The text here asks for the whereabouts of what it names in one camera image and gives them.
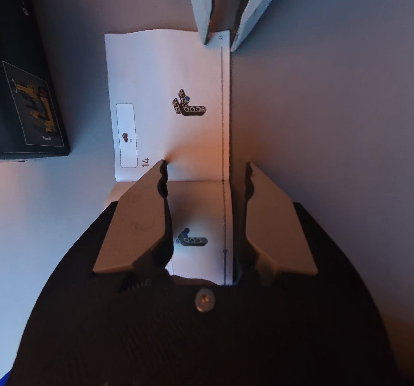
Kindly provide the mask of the white lego instruction booklet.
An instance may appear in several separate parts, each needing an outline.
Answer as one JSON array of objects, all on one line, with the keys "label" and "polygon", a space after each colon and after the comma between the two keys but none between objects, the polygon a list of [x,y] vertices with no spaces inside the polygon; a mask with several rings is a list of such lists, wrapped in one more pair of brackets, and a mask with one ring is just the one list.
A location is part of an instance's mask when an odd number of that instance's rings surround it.
[{"label": "white lego instruction booklet", "polygon": [[229,183],[230,32],[203,45],[197,32],[106,34],[116,201],[167,162],[171,275],[233,284]]}]

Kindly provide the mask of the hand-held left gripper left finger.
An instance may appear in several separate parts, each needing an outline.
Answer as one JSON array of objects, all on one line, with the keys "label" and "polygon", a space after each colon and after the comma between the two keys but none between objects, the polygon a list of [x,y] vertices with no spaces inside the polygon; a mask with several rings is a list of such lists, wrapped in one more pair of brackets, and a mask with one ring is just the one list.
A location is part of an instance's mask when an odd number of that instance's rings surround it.
[{"label": "hand-held left gripper left finger", "polygon": [[93,272],[162,271],[173,254],[167,162],[159,160],[118,200]]}]

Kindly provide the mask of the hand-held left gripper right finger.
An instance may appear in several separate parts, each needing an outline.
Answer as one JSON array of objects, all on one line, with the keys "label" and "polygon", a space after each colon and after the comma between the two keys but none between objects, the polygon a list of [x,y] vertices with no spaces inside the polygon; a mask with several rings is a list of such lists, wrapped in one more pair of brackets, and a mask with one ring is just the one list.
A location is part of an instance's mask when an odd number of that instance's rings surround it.
[{"label": "hand-held left gripper right finger", "polygon": [[246,164],[245,187],[243,272],[265,286],[282,273],[317,276],[293,200],[253,162]]}]

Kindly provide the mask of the black lego set box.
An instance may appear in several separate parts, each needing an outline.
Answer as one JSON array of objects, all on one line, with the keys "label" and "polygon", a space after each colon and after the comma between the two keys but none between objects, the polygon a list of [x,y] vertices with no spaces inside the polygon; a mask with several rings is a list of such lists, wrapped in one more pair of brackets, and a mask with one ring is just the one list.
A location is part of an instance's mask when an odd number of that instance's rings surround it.
[{"label": "black lego set box", "polygon": [[33,0],[0,0],[0,154],[70,154]]}]

